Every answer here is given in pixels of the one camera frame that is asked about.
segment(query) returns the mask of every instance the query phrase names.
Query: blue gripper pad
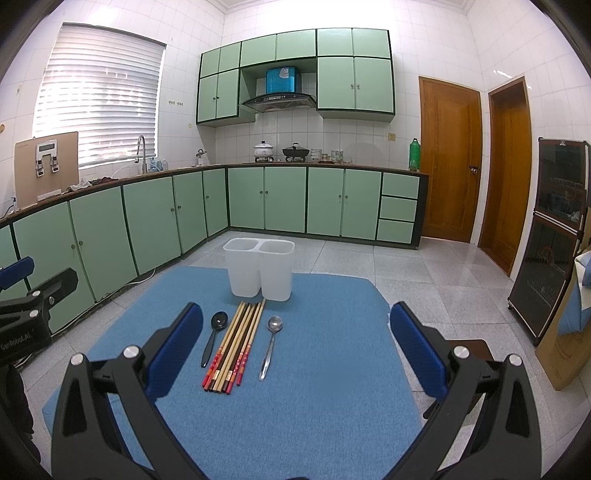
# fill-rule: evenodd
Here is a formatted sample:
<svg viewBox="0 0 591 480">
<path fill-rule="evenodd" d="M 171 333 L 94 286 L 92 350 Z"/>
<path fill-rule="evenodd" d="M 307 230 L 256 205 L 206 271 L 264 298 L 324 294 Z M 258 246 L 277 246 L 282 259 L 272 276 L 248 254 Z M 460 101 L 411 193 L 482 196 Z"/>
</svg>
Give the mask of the blue gripper pad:
<svg viewBox="0 0 591 480">
<path fill-rule="evenodd" d="M 390 330 L 402 348 L 423 390 L 430 397 L 443 400 L 448 392 L 445 364 L 421 329 L 428 329 L 414 317 L 404 302 L 390 310 Z"/>
<path fill-rule="evenodd" d="M 35 263 L 31 257 L 25 257 L 0 270 L 0 291 L 8 290 L 14 284 L 33 274 Z"/>
<path fill-rule="evenodd" d="M 145 374 L 145 394 L 152 402 L 168 395 L 202 329 L 201 307 L 188 303 L 170 327 L 157 330 L 150 337 L 144 346 L 146 361 L 149 362 Z"/>
</svg>

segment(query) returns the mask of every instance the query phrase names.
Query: tiled wall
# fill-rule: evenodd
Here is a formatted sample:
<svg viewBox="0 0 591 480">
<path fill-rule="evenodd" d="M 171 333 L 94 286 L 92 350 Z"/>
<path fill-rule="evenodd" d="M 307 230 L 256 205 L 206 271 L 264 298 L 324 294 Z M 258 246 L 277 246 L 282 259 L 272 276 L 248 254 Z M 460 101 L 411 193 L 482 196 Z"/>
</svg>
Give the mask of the tiled wall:
<svg viewBox="0 0 591 480">
<path fill-rule="evenodd" d="M 294 9 L 304 14 L 292 14 Z M 408 168 L 408 145 L 420 139 L 418 76 L 436 77 L 483 89 L 472 29 L 457 10 L 413 0 L 359 2 L 277 0 L 226 15 L 222 44 L 289 30 L 368 27 L 390 31 L 394 58 L 395 119 L 385 122 L 324 120 L 313 109 L 259 113 L 256 123 L 216 128 L 216 161 L 253 161 L 252 147 L 261 140 L 281 149 L 299 142 L 325 153 L 343 150 L 355 163 Z M 388 133 L 397 135 L 388 141 Z"/>
<path fill-rule="evenodd" d="M 195 126 L 200 54 L 218 47 L 224 13 L 206 0 L 64 0 L 31 34 L 0 83 L 0 216 L 14 195 L 16 142 L 31 138 L 33 113 L 43 70 L 62 22 L 79 22 L 129 31 L 166 43 L 158 108 L 158 156 L 170 168 L 189 166 L 199 148 L 215 157 L 215 133 Z M 171 106 L 168 101 L 182 102 Z M 80 171 L 80 177 L 117 177 L 139 172 L 124 162 Z"/>
<path fill-rule="evenodd" d="M 528 213 L 511 278 L 523 259 L 538 180 L 538 138 L 591 140 L 591 79 L 552 20 L 529 0 L 476 0 L 467 14 L 475 33 L 484 92 L 525 75 L 532 126 Z M 482 93 L 484 155 L 472 242 L 477 243 L 486 205 L 490 160 L 488 93 Z"/>
</svg>

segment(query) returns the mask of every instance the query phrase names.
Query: floor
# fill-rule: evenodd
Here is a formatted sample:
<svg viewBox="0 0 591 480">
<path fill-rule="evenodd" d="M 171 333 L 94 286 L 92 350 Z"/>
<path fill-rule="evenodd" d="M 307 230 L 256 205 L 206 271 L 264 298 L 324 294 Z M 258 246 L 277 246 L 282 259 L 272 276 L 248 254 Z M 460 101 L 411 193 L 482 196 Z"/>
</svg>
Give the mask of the floor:
<svg viewBox="0 0 591 480">
<path fill-rule="evenodd" d="M 540 420 L 543 471 L 560 456 L 589 413 L 587 393 L 578 378 L 563 391 L 556 392 L 552 388 L 529 339 L 506 308 L 512 281 L 474 245 L 423 238 L 420 249 L 412 251 L 225 232 L 189 252 L 174 265 L 225 268 L 223 244 L 237 236 L 292 240 L 296 244 L 295 272 L 367 278 L 390 304 L 406 301 L 423 323 L 437 328 L 445 338 L 482 338 L 498 360 L 509 353 L 521 355 L 530 377 Z M 41 450 L 43 465 L 47 469 L 50 467 L 50 435 L 45 428 L 41 408 L 60 385 L 69 358 L 75 352 L 87 351 L 163 271 L 165 269 L 144 283 L 123 289 L 24 368 L 22 377 L 36 425 L 34 441 Z M 399 352 L 418 409 L 423 412 L 432 400 L 423 393 L 400 349 Z M 478 408 L 466 417 L 442 466 L 458 460 L 477 416 Z"/>
</svg>

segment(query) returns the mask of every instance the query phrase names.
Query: bundle of chopsticks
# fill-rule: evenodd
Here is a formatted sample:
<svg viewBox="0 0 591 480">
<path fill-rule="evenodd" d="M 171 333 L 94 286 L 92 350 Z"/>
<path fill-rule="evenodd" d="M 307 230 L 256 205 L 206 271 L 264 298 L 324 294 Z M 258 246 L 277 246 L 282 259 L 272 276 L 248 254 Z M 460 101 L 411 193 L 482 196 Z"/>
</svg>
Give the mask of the bundle of chopsticks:
<svg viewBox="0 0 591 480">
<path fill-rule="evenodd" d="M 234 383 L 240 386 L 265 301 L 240 302 L 203 380 L 205 391 L 229 395 Z"/>
</svg>

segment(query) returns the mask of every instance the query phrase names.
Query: brown door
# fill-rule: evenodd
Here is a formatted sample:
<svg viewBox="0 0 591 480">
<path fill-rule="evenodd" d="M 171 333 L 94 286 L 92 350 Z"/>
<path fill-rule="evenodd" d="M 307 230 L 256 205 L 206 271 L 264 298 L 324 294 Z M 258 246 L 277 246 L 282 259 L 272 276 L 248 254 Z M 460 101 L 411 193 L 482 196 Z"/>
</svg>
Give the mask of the brown door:
<svg viewBox="0 0 591 480">
<path fill-rule="evenodd" d="M 531 177 L 530 107 L 525 78 L 489 94 L 491 171 L 480 248 L 510 273 L 525 222 Z"/>
<path fill-rule="evenodd" d="M 480 93 L 419 77 L 421 171 L 429 192 L 424 236 L 469 242 L 482 163 Z"/>
</svg>

